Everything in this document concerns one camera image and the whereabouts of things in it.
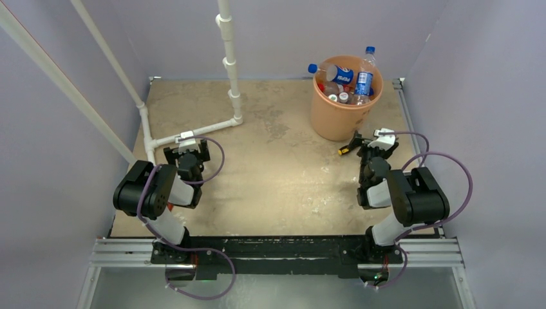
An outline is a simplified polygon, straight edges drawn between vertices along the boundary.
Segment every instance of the floor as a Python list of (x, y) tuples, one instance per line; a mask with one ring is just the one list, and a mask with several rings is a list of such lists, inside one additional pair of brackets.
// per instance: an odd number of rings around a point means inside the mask
[[(389, 80), (384, 85), (361, 130), (366, 137), (381, 127), (406, 129), (398, 94)], [(242, 80), (240, 88), (245, 123), (207, 134), (225, 150), (223, 170), (203, 185), (197, 208), (173, 209), (192, 235), (362, 234), (392, 211), (358, 206), (359, 158), (356, 151), (340, 157), (337, 149), (346, 143), (325, 140), (311, 128), (311, 80)], [(228, 90), (227, 81), (154, 81), (147, 100), (152, 136), (230, 119)], [(408, 136), (399, 142), (389, 159), (393, 168), (414, 155)], [(205, 163), (204, 177), (221, 158), (213, 144), (209, 148), (212, 160)], [(142, 128), (134, 154), (146, 159)], [(166, 163), (162, 148), (155, 156)], [(150, 234), (136, 218), (118, 212), (111, 235)]]

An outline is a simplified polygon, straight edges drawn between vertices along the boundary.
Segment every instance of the bucket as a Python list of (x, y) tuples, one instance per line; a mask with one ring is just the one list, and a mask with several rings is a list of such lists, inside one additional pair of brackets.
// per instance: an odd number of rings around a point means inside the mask
[[(357, 56), (340, 55), (325, 60), (337, 66), (350, 68), (356, 73), (360, 70), (362, 59)], [(373, 74), (373, 95), (370, 102), (365, 105), (347, 105), (330, 100), (317, 86), (313, 77), (313, 99), (311, 101), (311, 126), (315, 131), (327, 140), (342, 141), (353, 136), (358, 131), (372, 107), (377, 103), (383, 93), (383, 78), (379, 70), (370, 65), (367, 68)]]

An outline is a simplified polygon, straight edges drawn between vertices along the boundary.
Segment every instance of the bottle label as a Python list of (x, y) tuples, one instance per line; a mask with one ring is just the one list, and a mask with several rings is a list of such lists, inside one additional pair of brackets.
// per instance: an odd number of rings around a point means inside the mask
[(359, 72), (355, 87), (355, 95), (370, 95), (370, 89), (372, 88), (372, 77), (373, 74), (370, 72)]
[(350, 84), (354, 76), (353, 70), (342, 66), (335, 67), (337, 68), (337, 76), (334, 78), (334, 82), (344, 85)]

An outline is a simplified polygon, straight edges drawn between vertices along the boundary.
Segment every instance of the gray wall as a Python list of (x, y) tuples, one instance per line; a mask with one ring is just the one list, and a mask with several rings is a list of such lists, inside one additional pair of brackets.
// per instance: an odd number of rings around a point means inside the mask
[[(468, 165), (475, 191), (457, 235), (480, 308), (546, 302), (544, 1), (453, 0), (404, 84), (413, 124)], [(455, 164), (428, 164), (453, 208), (466, 194)]]
[[(111, 0), (148, 75), (224, 79), (215, 0)], [(310, 62), (377, 47), (385, 79), (409, 72), (447, 0), (231, 1), (244, 79), (308, 76)]]
[[(137, 109), (70, 2), (4, 2), (132, 147)], [(127, 163), (1, 28), (0, 75), (2, 307), (74, 308)]]

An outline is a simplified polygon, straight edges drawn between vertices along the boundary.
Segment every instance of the wire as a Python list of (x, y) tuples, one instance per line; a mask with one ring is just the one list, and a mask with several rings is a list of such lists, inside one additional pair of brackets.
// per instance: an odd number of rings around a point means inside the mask
[[(430, 150), (430, 142), (428, 141), (428, 138), (422, 133), (412, 132), (412, 131), (394, 131), (394, 132), (379, 132), (378, 134), (379, 135), (406, 135), (407, 134), (407, 135), (420, 136), (425, 141), (425, 144), (426, 144), (425, 152), (427, 153)], [(425, 163), (425, 160), (426, 160), (426, 155), (423, 156), (423, 160), (421, 161), (421, 163), (419, 163), (419, 167), (423, 166), (423, 164)]]
[(165, 243), (167, 246), (169, 246), (169, 247), (171, 247), (171, 248), (173, 248), (175, 250), (182, 251), (182, 252), (211, 251), (211, 252), (215, 252), (215, 253), (221, 255), (229, 263), (229, 266), (231, 267), (231, 271), (232, 271), (232, 274), (233, 274), (233, 276), (231, 277), (231, 282), (229, 283), (228, 287), (222, 293), (219, 293), (219, 294), (214, 295), (214, 296), (200, 296), (200, 295), (195, 295), (195, 294), (188, 293), (186, 291), (180, 290), (179, 288), (177, 288), (177, 287), (175, 287), (175, 286), (173, 286), (171, 284), (171, 282), (169, 281), (169, 279), (167, 277), (167, 272), (165, 272), (165, 281), (167, 282), (167, 286), (170, 289), (174, 290), (175, 292), (178, 292), (180, 294), (189, 296), (189, 297), (194, 298), (194, 299), (199, 299), (201, 301), (212, 301), (214, 299), (221, 298), (222, 296), (227, 294), (227, 292), (229, 292), (229, 290), (231, 290), (231, 288), (233, 287), (233, 284), (235, 283), (235, 279), (236, 279), (237, 275), (235, 273), (235, 265), (233, 265), (233, 261), (231, 261), (231, 259), (225, 253), (223, 253), (220, 250), (214, 249), (214, 248), (181, 248), (181, 247), (175, 245), (174, 243), (171, 243), (170, 241), (166, 240), (161, 234), (159, 234), (159, 232), (157, 232), (152, 226), (150, 226), (149, 222), (142, 216), (141, 211), (142, 211), (142, 205), (144, 204), (144, 198), (146, 197), (146, 194), (147, 194), (147, 192), (148, 192), (148, 190), (150, 188), (151, 180), (153, 179), (154, 175), (156, 174), (157, 170), (159, 170), (160, 167), (161, 167), (161, 164), (154, 166), (154, 168), (150, 172), (150, 175), (148, 176), (148, 179), (146, 180), (146, 184), (144, 185), (144, 188), (142, 189), (142, 194), (140, 195), (140, 198), (138, 199), (138, 206), (136, 207), (136, 216), (139, 218), (140, 221), (142, 221), (142, 223), (144, 223), (144, 225), (148, 228), (148, 230), (157, 239), (159, 239), (160, 241)]
[(223, 167), (223, 163), (224, 163), (224, 161), (225, 161), (225, 153), (223, 152), (223, 148), (222, 148), (222, 146), (220, 145), (220, 143), (218, 143), (216, 140), (214, 140), (214, 139), (212, 139), (212, 138), (210, 138), (210, 137), (206, 137), (206, 136), (190, 136), (190, 137), (186, 137), (186, 138), (181, 138), (181, 139), (179, 139), (178, 141), (179, 141), (179, 142), (183, 142), (183, 141), (185, 141), (185, 140), (193, 140), (193, 139), (208, 140), (208, 141), (210, 141), (210, 142), (216, 144), (216, 145), (218, 146), (218, 148), (220, 149), (220, 152), (222, 153), (222, 160), (221, 160), (221, 162), (220, 162), (220, 166), (219, 166), (219, 168), (216, 170), (216, 172), (214, 172), (214, 174), (212, 174), (212, 176), (208, 177), (208, 178), (205, 179), (205, 180), (200, 180), (199, 182), (187, 182), (187, 181), (185, 181), (185, 180), (182, 180), (183, 183), (185, 183), (185, 184), (187, 184), (187, 185), (202, 185), (203, 183), (208, 182), (209, 180), (212, 180), (214, 177), (216, 177), (216, 176), (220, 173), (220, 171), (221, 171), (221, 169), (222, 169), (222, 167)]
[(404, 249), (402, 249), (402, 247), (398, 244), (398, 242), (402, 238), (406, 237), (408, 234), (410, 234), (414, 230), (422, 230), (422, 229), (428, 229), (428, 228), (431, 228), (431, 227), (438, 227), (438, 226), (443, 225), (443, 224), (445, 224), (447, 222), (450, 222), (451, 220), (455, 219), (466, 208), (466, 206), (468, 205), (468, 202), (470, 201), (470, 197), (472, 197), (472, 192), (474, 191), (474, 181), (472, 180), (472, 175), (470, 175), (470, 172), (468, 171), (468, 168), (461, 161), (459, 161), (455, 157), (451, 156), (450, 154), (439, 153), (439, 152), (436, 152), (436, 151), (427, 151), (425, 153), (416, 154), (415, 156), (411, 157), (411, 159), (409, 159), (406, 162), (406, 164), (404, 164), (404, 166), (402, 167), (402, 170), (405, 170), (408, 167), (408, 165), (410, 163), (412, 163), (415, 159), (420, 158), (422, 156), (429, 156), (429, 155), (443, 156), (444, 158), (448, 158), (448, 159), (454, 161), (455, 163), (457, 163), (461, 167), (461, 169), (463, 170), (463, 172), (465, 173), (465, 175), (466, 175), (466, 177), (468, 179), (468, 192), (466, 194), (466, 198), (462, 202), (459, 209), (457, 209), (457, 211), (455, 211), (451, 216), (447, 217), (446, 219), (438, 221), (438, 222), (430, 224), (430, 225), (422, 225), (422, 226), (419, 226), (419, 227), (409, 229), (409, 230), (407, 230), (406, 232), (403, 232), (402, 234), (400, 234), (398, 237), (396, 237), (394, 239), (395, 247), (397, 247), (404, 254), (404, 264), (402, 265), (402, 269), (400, 270), (398, 275), (396, 277), (394, 277), (394, 279), (389, 280), (385, 285), (376, 286), (375, 287), (376, 289), (378, 289), (378, 288), (387, 288), (387, 287), (393, 285), (396, 281), (398, 281), (400, 279), (402, 274), (406, 271), (406, 267), (408, 266), (408, 253), (406, 251), (404, 251)]

